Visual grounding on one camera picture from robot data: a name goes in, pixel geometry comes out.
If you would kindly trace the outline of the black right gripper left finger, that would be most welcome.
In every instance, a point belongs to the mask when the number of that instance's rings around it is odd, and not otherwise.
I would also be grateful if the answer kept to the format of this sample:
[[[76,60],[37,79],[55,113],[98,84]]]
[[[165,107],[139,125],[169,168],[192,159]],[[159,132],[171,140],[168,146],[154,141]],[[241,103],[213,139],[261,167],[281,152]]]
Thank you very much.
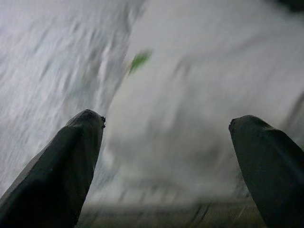
[[[73,228],[94,176],[105,118],[86,109],[61,128],[0,199],[3,228]]]

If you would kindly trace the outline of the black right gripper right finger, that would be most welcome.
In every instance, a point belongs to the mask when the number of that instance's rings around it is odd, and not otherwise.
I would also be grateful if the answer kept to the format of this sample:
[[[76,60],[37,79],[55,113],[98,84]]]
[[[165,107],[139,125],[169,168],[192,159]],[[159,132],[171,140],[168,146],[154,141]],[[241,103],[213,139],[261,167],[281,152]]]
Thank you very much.
[[[269,228],[304,226],[304,152],[283,131],[253,116],[229,132],[245,184]]]

